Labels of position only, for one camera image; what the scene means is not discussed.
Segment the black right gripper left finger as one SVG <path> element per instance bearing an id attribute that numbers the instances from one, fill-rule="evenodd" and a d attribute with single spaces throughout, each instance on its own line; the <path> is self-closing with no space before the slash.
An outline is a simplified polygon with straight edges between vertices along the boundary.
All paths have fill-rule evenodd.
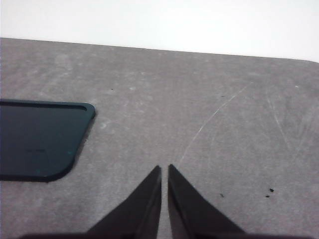
<path id="1" fill-rule="evenodd" d="M 95 237 L 156 237 L 161 211 L 161 168 L 156 166 L 120 205 L 87 232 Z"/>

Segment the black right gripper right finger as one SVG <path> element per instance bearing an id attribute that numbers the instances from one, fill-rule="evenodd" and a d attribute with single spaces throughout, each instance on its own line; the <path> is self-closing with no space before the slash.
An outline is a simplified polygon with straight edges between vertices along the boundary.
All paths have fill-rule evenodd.
<path id="1" fill-rule="evenodd" d="M 205 200 L 174 165 L 168 167 L 168 210 L 174 237 L 245 237 L 246 233 Z"/>

